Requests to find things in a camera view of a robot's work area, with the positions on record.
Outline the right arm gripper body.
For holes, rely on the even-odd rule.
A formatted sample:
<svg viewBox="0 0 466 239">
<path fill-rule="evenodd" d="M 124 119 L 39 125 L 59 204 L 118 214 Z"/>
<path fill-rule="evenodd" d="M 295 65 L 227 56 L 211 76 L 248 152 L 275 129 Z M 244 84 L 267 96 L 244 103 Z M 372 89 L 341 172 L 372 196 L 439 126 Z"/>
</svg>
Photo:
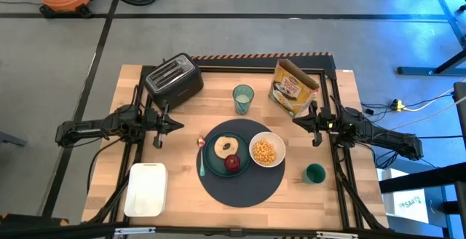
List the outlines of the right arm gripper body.
<svg viewBox="0 0 466 239">
<path fill-rule="evenodd" d="M 337 116 L 331 112 L 330 107 L 321 107 L 320 112 L 317 112 L 317 101 L 311 101 L 311 115 L 314 126 L 312 132 L 314 139 L 312 140 L 313 146 L 319 146 L 322 141 L 321 131 L 330 133 L 336 129 Z"/>
</svg>

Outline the copper spoon teal handle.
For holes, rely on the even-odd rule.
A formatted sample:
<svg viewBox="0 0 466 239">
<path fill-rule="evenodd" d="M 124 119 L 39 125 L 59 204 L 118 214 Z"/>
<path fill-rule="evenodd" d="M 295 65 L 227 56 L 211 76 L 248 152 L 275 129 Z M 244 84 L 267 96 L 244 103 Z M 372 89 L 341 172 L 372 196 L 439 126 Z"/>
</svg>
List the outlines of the copper spoon teal handle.
<svg viewBox="0 0 466 239">
<path fill-rule="evenodd" d="M 203 161 L 203 147 L 205 145 L 205 138 L 203 136 L 199 136 L 197 139 L 197 145 L 200 148 L 200 176 L 203 177 L 205 175 L 205 166 Z"/>
</svg>

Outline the yellow panda cereal box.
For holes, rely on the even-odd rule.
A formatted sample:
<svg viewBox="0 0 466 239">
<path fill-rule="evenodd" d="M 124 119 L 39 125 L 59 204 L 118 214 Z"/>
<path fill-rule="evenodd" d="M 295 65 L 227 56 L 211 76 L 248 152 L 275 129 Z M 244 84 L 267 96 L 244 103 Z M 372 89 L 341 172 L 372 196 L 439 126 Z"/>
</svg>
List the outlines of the yellow panda cereal box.
<svg viewBox="0 0 466 239">
<path fill-rule="evenodd" d="M 269 98 L 291 117 L 307 109 L 319 90 L 319 84 L 290 60 L 277 61 Z"/>
</svg>

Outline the green mug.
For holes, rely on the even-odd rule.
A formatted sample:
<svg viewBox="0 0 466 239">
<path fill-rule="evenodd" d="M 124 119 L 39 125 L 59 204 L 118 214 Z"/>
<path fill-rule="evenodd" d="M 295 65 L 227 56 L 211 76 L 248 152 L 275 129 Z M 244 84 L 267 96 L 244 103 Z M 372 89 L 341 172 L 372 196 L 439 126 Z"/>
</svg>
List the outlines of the green mug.
<svg viewBox="0 0 466 239">
<path fill-rule="evenodd" d="M 303 182 L 308 184 L 320 184 L 325 181 L 326 172 L 323 166 L 313 163 L 303 171 Z"/>
</svg>

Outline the beige bagel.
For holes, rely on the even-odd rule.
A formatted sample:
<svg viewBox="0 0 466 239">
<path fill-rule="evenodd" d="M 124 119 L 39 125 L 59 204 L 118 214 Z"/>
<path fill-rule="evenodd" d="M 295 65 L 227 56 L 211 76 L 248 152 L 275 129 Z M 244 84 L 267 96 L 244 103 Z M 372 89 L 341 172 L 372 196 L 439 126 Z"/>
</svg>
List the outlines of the beige bagel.
<svg viewBox="0 0 466 239">
<path fill-rule="evenodd" d="M 214 152 L 221 159 L 237 153 L 239 142 L 234 137 L 221 136 L 214 144 Z"/>
</svg>

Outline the red apple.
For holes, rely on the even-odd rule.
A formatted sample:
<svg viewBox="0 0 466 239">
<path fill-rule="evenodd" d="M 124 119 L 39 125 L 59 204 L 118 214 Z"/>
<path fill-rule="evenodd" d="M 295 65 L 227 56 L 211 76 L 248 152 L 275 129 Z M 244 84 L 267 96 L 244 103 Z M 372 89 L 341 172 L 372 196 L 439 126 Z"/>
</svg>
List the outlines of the red apple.
<svg viewBox="0 0 466 239">
<path fill-rule="evenodd" d="M 224 167 L 229 173 L 238 172 L 240 170 L 240 164 L 240 158 L 235 154 L 228 155 L 224 160 Z"/>
</svg>

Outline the yellow cereal pieces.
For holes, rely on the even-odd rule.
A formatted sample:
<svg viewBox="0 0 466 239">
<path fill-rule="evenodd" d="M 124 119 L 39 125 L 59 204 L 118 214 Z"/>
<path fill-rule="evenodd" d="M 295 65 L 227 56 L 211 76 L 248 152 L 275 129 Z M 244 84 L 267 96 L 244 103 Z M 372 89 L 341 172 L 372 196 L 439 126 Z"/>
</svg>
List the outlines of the yellow cereal pieces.
<svg viewBox="0 0 466 239">
<path fill-rule="evenodd" d="M 271 165 L 277 158 L 273 144 L 261 139 L 253 144 L 253 158 L 261 165 Z"/>
</svg>

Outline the dark green plate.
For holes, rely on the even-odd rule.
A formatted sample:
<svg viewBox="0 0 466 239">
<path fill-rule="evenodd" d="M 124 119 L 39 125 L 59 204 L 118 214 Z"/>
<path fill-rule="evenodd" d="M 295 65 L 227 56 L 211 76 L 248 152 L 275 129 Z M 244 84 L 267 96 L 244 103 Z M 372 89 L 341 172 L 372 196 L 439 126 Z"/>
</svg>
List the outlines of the dark green plate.
<svg viewBox="0 0 466 239">
<path fill-rule="evenodd" d="M 237 155 L 240 158 L 240 170 L 236 173 L 229 173 L 224 167 L 224 160 L 216 155 L 214 152 L 214 144 L 216 140 L 221 136 L 234 137 L 239 142 L 239 147 L 237 150 Z M 203 159 L 206 166 L 216 175 L 220 177 L 233 177 L 242 173 L 249 165 L 251 160 L 249 151 L 248 151 L 248 142 L 239 134 L 234 132 L 220 132 L 214 134 L 211 138 L 208 139 L 205 148 L 203 149 Z"/>
</svg>

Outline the teal glass tumbler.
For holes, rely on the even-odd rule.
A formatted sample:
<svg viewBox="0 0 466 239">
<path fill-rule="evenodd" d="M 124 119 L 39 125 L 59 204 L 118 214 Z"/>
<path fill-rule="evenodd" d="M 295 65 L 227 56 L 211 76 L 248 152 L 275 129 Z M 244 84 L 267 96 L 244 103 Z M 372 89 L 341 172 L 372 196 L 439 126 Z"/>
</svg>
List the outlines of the teal glass tumbler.
<svg viewBox="0 0 466 239">
<path fill-rule="evenodd" d="M 238 114 L 244 115 L 248 112 L 254 98 L 253 88 L 249 85 L 238 85 L 233 89 L 232 97 L 234 107 Z"/>
</svg>

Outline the white rectangular tray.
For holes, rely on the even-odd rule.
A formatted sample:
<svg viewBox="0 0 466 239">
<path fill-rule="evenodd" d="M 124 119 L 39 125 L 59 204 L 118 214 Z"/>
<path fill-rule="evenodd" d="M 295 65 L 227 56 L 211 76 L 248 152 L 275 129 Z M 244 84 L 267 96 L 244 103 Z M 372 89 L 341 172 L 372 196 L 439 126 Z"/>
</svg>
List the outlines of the white rectangular tray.
<svg viewBox="0 0 466 239">
<path fill-rule="evenodd" d="M 162 163 L 136 163 L 130 169 L 124 213 L 155 217 L 165 210 L 168 172 Z"/>
</svg>

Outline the round dark grey placemat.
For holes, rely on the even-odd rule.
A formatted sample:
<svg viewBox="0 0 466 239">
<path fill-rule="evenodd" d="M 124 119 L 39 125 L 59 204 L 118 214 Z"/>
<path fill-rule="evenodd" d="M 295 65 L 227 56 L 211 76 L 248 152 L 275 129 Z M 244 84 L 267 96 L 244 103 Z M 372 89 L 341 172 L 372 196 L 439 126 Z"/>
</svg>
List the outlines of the round dark grey placemat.
<svg viewBox="0 0 466 239">
<path fill-rule="evenodd" d="M 269 128 L 250 119 L 232 119 L 215 126 L 205 137 L 210 140 L 222 136 L 238 136 L 245 141 L 240 145 L 240 160 L 250 157 L 249 143 L 252 138 Z M 246 208 L 264 202 L 278 189 L 285 174 L 285 162 L 273 168 L 265 168 L 253 160 L 243 165 L 240 172 L 233 176 L 219 176 L 208 167 L 206 146 L 199 149 L 196 159 L 197 172 L 205 168 L 205 175 L 200 176 L 202 186 L 208 194 L 224 205 Z"/>
</svg>

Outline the white printed box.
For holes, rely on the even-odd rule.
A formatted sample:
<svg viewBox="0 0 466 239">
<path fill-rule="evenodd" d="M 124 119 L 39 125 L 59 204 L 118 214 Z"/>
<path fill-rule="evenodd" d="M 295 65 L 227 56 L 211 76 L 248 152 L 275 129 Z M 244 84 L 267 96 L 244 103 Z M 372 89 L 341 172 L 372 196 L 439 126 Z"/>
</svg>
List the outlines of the white printed box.
<svg viewBox="0 0 466 239">
<path fill-rule="evenodd" d="M 389 216 L 396 216 L 417 222 L 429 222 L 425 192 L 423 189 L 384 193 L 382 195 L 382 200 L 386 214 Z"/>
</svg>

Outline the black upright panel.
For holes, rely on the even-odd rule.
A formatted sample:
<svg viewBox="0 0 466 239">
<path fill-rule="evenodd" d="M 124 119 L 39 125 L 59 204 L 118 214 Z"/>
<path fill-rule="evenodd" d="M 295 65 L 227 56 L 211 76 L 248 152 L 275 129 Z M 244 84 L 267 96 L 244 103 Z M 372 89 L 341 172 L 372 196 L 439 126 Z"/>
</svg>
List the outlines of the black upright panel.
<svg viewBox="0 0 466 239">
<path fill-rule="evenodd" d="M 458 101 L 457 112 L 462 130 L 463 141 L 466 148 L 466 82 L 454 83 L 454 97 Z M 453 172 L 457 181 L 466 182 L 466 162 L 461 162 L 453 166 Z"/>
</svg>

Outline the black metal beam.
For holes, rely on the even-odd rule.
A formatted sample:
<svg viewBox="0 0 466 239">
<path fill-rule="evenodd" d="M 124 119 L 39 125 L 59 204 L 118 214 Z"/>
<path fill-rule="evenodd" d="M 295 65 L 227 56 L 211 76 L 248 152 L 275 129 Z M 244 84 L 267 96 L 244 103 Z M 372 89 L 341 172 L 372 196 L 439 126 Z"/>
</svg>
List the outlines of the black metal beam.
<svg viewBox="0 0 466 239">
<path fill-rule="evenodd" d="M 441 6 L 441 9 L 443 10 L 443 13 L 446 17 L 446 19 L 448 20 L 448 23 L 449 25 L 451 26 L 451 29 L 453 30 L 460 46 L 462 47 L 462 49 L 466 49 L 466 38 L 464 37 L 463 33 L 461 32 L 458 24 L 457 24 L 457 21 L 456 21 L 456 18 L 452 15 L 447 3 L 445 0 L 438 0 L 438 3 L 440 4 Z"/>
</svg>

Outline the black aluminium table frame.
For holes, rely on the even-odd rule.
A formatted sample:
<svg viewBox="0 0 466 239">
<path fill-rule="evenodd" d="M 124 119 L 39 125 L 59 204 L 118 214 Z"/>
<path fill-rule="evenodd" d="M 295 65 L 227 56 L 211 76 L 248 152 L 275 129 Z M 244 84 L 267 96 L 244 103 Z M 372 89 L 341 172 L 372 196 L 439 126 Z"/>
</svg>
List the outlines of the black aluminium table frame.
<svg viewBox="0 0 466 239">
<path fill-rule="evenodd" d="M 325 136 L 321 145 L 313 146 L 312 136 L 269 99 L 272 73 L 279 59 L 198 60 L 205 82 L 203 91 L 170 113 L 184 127 L 164 136 L 161 149 L 153 146 L 156 134 L 152 131 L 146 134 L 143 144 L 128 152 L 121 144 L 104 142 L 82 219 L 87 221 L 97 215 L 133 160 L 140 157 L 143 162 L 166 166 L 167 200 L 159 216 L 131 218 L 134 225 L 205 234 L 225 231 L 230 235 L 244 235 L 248 230 L 283 230 L 287 236 L 367 227 L 362 213 L 336 180 L 330 138 Z M 278 134 L 286 146 L 285 174 L 278 189 L 264 202 L 246 208 L 227 206 L 211 197 L 196 168 L 197 138 L 236 118 L 232 91 L 241 83 L 252 86 L 255 92 L 247 118 Z M 326 178 L 320 184 L 303 182 L 304 169 L 313 163 L 325 169 Z"/>
</svg>

